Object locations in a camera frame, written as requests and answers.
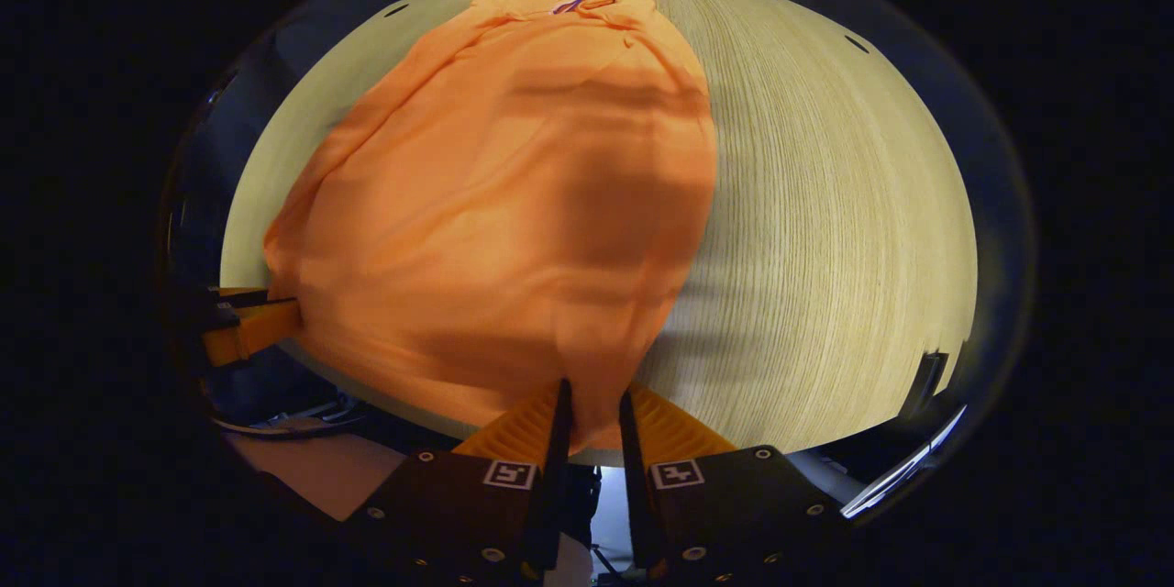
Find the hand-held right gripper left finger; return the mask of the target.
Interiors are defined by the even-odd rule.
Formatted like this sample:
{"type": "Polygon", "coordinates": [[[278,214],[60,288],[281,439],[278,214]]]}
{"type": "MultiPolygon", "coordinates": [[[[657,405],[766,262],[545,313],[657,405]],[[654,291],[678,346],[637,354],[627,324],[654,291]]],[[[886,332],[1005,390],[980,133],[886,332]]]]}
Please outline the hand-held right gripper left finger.
{"type": "Polygon", "coordinates": [[[571,383],[549,383],[456,448],[409,456],[344,537],[394,586],[540,586],[558,560],[571,425],[571,383]]]}

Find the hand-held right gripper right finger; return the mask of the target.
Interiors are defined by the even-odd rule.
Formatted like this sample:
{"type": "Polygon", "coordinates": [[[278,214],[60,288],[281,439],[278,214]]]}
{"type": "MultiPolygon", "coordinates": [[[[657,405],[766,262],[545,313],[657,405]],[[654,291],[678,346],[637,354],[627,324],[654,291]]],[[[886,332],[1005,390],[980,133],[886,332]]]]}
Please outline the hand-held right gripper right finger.
{"type": "Polygon", "coordinates": [[[633,558],[652,583],[814,583],[844,552],[838,504],[778,448],[738,448],[627,387],[619,427],[633,558]]]}

